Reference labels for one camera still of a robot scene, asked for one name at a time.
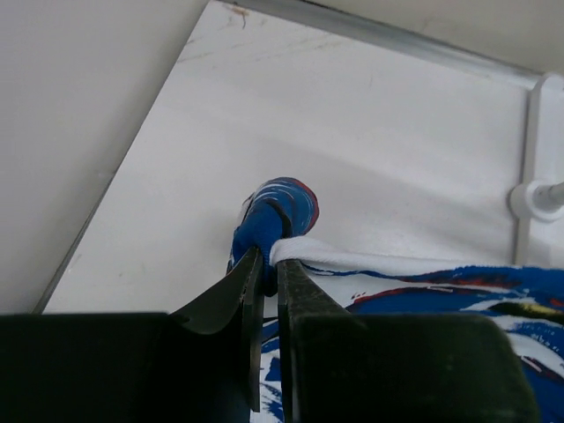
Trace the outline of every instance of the white wall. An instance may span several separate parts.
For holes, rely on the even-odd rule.
[[[0,2],[0,311],[43,293],[205,3]]]
[[[314,0],[538,72],[564,72],[560,0]]]

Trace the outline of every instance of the rolled fabric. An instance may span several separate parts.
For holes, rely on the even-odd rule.
[[[319,217],[314,192],[294,178],[267,181],[245,201],[241,224],[234,231],[230,271],[251,247],[258,247],[264,260],[265,292],[274,294],[270,255],[274,242],[307,234]]]

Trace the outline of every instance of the white table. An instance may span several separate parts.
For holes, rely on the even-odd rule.
[[[179,308],[223,276],[241,202],[280,175],[315,191],[312,235],[324,241],[510,263],[526,99],[510,83],[211,3],[46,311]]]

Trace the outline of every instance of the white surface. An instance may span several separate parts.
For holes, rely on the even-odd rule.
[[[315,0],[539,73],[564,73],[558,0]]]
[[[0,312],[41,297],[204,4],[0,2]]]
[[[526,95],[212,3],[47,311],[182,306],[223,276],[241,202],[280,175],[317,194],[323,241],[510,263]]]

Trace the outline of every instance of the cloth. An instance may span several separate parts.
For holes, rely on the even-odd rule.
[[[563,270],[345,251],[300,236],[319,215],[315,195],[304,187],[296,180],[280,178],[267,182],[249,198],[234,234],[232,265],[257,245],[270,274],[279,261],[299,259],[308,275],[352,313],[485,315],[508,335],[535,392],[542,421],[564,422]],[[292,231],[287,230],[288,220]],[[253,413],[251,421],[283,421],[277,320],[263,326],[260,381],[262,412]]]
[[[265,292],[274,294],[276,282],[270,278],[272,245],[283,238],[307,234],[318,217],[317,198],[307,185],[286,177],[267,181],[243,203],[241,223],[234,231],[227,271],[249,248],[258,247],[264,260]]]

